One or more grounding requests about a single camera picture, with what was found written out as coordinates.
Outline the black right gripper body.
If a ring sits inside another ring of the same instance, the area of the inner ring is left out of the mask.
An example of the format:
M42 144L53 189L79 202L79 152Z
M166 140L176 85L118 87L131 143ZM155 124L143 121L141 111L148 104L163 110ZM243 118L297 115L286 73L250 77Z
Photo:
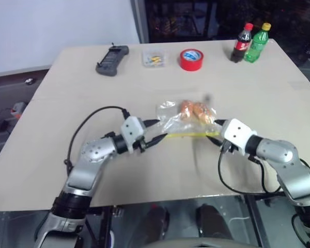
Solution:
M234 153L235 151L239 151L239 148L236 145L226 139L223 140L220 149L221 154L225 154L227 152Z

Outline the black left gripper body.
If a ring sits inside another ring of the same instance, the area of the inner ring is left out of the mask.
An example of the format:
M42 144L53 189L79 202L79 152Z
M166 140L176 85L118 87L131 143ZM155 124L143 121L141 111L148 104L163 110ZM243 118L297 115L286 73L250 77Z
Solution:
M141 153L143 153L145 151L145 133L146 133L146 126L144 124L144 122L142 120L139 120L139 123L141 125L141 133L137 136L135 142L133 143L133 149L137 150L139 149L139 151Z

